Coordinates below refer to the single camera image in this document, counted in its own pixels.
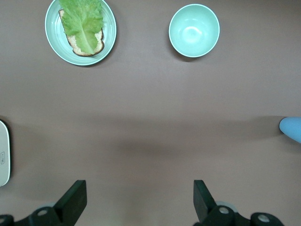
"plate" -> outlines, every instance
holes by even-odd
[[[45,32],[51,48],[63,60],[80,66],[93,65],[104,59],[112,50],[116,40],[116,20],[109,5],[100,0],[103,8],[103,50],[94,56],[78,56],[67,41],[58,11],[62,9],[59,0],[53,0],[45,17]]]

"bread slice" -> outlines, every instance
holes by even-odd
[[[60,15],[60,18],[62,19],[63,15],[64,15],[64,10],[61,9],[58,11],[59,15]],[[103,48],[104,48],[104,42],[103,42],[103,30],[101,29],[99,33],[96,33],[95,34],[95,37],[97,38],[98,40],[98,44],[96,46],[96,48],[94,49],[94,54],[89,54],[89,53],[85,53],[85,52],[82,52],[80,50],[80,48],[76,45],[76,40],[75,40],[75,35],[73,36],[67,36],[67,40],[69,42],[69,44],[71,45],[71,47],[73,48],[73,52],[76,54],[76,55],[79,55],[81,57],[91,57],[91,56],[94,56],[98,53],[100,53]]]

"table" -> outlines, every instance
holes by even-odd
[[[190,226],[202,179],[246,218],[300,224],[301,145],[278,125],[301,112],[301,2],[106,2],[117,39],[90,67],[50,47],[51,1],[0,2],[0,119],[13,156],[0,213],[22,219],[85,179],[76,225]],[[173,14],[191,3],[221,26],[215,48],[192,59],[168,38]]]

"bowl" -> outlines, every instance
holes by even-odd
[[[58,11],[62,8],[59,0],[53,0],[45,17],[45,32],[53,51],[63,60],[79,66],[93,65],[103,60],[112,50],[116,34],[116,20],[109,5],[100,0],[103,8],[103,50],[94,56],[78,56],[69,45]]]
[[[169,25],[169,39],[176,51],[186,57],[210,52],[220,36],[220,24],[207,6],[190,4],[179,9]]]

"white object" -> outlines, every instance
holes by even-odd
[[[0,121],[0,186],[5,185],[10,176],[10,145],[6,125]]]

